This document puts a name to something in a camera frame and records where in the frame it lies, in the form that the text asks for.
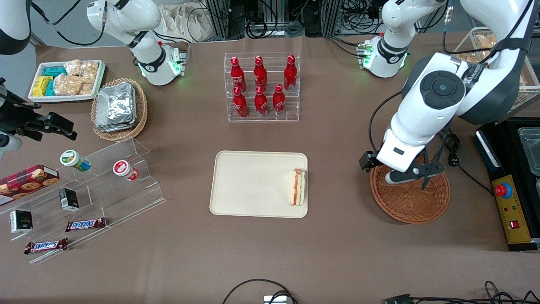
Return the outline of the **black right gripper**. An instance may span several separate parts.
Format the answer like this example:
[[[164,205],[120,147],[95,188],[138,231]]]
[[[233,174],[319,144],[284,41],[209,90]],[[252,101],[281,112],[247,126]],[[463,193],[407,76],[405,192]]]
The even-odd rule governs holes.
[[[0,106],[0,129],[8,135],[19,135],[29,137],[35,141],[42,140],[42,133],[32,130],[30,125],[35,122],[38,115],[34,109],[41,106],[25,105],[22,99],[16,94],[6,89],[5,79],[0,79],[1,88],[1,106]],[[69,140],[76,140],[77,133],[73,130],[74,123],[65,117],[49,112],[48,115],[42,116],[42,132],[56,133],[65,136]]]

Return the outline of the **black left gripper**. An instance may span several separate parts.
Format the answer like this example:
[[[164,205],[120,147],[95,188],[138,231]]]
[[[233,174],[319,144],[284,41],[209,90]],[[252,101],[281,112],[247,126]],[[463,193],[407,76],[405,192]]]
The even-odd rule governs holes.
[[[359,165],[361,169],[366,173],[370,173],[372,169],[379,166],[377,160],[377,154],[373,151],[366,151],[359,159]],[[438,161],[436,162],[413,162],[408,172],[412,175],[438,175],[443,173],[444,165]]]

